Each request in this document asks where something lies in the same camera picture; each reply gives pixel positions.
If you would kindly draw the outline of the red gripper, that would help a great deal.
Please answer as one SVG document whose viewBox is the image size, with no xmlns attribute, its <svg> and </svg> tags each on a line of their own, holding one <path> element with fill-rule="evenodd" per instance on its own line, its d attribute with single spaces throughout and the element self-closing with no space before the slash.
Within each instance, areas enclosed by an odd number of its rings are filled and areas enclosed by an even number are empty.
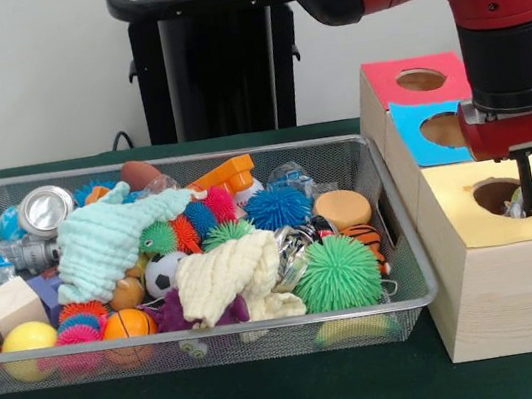
<svg viewBox="0 0 532 399">
<path fill-rule="evenodd" d="M 511 154 L 517 164 L 524 212 L 527 217 L 532 216 L 532 111 L 497 114 L 489 121 L 488 115 L 469 100 L 459 103 L 457 117 L 470 155 L 476 161 L 506 159 Z"/>
</svg>

